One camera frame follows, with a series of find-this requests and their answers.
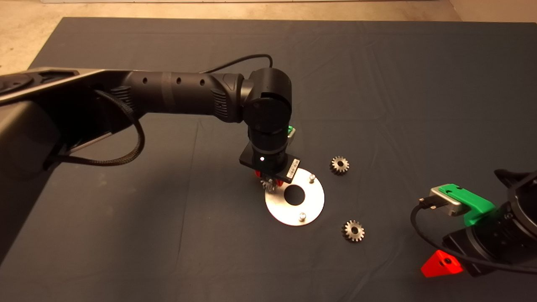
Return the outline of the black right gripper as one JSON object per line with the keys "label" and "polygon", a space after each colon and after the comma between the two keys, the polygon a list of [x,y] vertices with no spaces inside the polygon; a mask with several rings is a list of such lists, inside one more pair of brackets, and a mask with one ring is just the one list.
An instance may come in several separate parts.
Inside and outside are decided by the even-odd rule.
{"label": "black right gripper", "polygon": [[[443,246],[464,256],[491,264],[505,264],[516,272],[535,273],[536,215],[525,214],[516,205],[504,204],[483,216],[473,226],[443,237]],[[464,271],[460,262],[449,253],[437,249],[422,265],[426,278],[455,275]]]}

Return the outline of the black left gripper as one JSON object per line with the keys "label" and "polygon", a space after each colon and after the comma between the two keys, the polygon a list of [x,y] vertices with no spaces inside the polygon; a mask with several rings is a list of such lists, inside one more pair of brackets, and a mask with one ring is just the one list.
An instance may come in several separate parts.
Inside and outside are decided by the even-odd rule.
{"label": "black left gripper", "polygon": [[301,159],[287,153],[285,148],[268,152],[257,149],[252,143],[247,144],[239,161],[253,169],[257,178],[266,176],[275,179],[278,187],[281,187],[283,182],[291,183],[301,164]]}

